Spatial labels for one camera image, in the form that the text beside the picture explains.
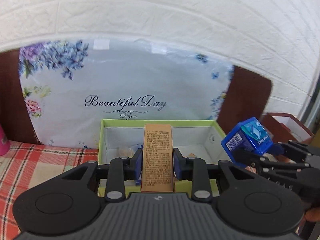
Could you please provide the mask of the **operator hand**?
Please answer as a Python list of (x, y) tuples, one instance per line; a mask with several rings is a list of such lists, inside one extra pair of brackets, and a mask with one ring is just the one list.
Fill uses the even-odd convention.
[(308, 210), (305, 214), (305, 219), (308, 222), (319, 222), (320, 221), (320, 207), (314, 207)]

